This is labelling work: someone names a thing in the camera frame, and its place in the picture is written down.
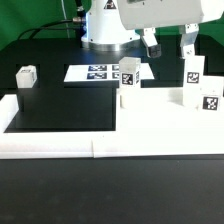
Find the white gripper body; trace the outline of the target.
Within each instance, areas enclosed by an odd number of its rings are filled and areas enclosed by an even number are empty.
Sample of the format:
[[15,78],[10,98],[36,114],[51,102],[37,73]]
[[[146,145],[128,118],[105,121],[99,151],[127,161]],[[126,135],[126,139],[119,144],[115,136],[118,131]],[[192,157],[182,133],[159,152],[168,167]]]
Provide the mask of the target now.
[[224,0],[117,0],[127,30],[180,26],[218,20]]

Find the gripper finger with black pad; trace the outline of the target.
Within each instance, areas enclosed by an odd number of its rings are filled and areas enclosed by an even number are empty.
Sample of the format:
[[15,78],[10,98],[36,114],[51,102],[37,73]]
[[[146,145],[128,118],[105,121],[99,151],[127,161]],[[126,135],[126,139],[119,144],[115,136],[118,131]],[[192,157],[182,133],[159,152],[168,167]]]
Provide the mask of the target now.
[[195,41],[199,32],[197,23],[185,24],[179,27],[181,34],[180,49],[181,57],[186,58],[195,54]]
[[157,43],[155,33],[156,30],[154,27],[144,28],[141,32],[141,40],[146,47],[149,58],[158,58],[161,56],[161,45]]

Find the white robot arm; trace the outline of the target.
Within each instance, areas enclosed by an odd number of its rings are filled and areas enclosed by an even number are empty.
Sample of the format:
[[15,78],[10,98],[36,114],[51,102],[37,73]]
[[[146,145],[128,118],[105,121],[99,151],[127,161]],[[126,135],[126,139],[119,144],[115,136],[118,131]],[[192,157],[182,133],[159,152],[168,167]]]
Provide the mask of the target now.
[[224,0],[91,0],[86,14],[83,46],[101,51],[119,51],[122,45],[142,39],[147,55],[161,55],[155,31],[178,26],[182,34],[181,57],[195,54],[199,24],[218,20]]

